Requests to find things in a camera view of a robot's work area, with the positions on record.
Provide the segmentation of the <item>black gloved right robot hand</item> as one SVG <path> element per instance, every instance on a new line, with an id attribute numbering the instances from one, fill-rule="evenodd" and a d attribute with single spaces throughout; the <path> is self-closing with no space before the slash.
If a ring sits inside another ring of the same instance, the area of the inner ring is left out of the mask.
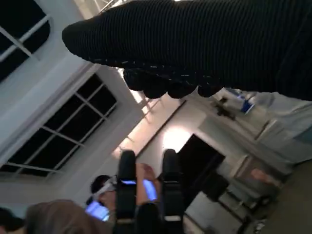
<path id="1" fill-rule="evenodd" d="M 182 98 L 221 88 L 312 98 L 309 0 L 134 0 L 68 25 L 74 55 L 123 69 L 129 89 Z"/>

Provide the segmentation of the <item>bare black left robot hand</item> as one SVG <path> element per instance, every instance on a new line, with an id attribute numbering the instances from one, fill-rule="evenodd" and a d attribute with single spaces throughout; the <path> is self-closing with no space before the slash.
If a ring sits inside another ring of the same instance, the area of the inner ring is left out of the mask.
<path id="1" fill-rule="evenodd" d="M 182 234 L 184 204 L 179 157 L 173 149 L 164 152 L 158 202 L 137 203 L 136 155 L 122 153 L 116 183 L 116 234 Z"/>

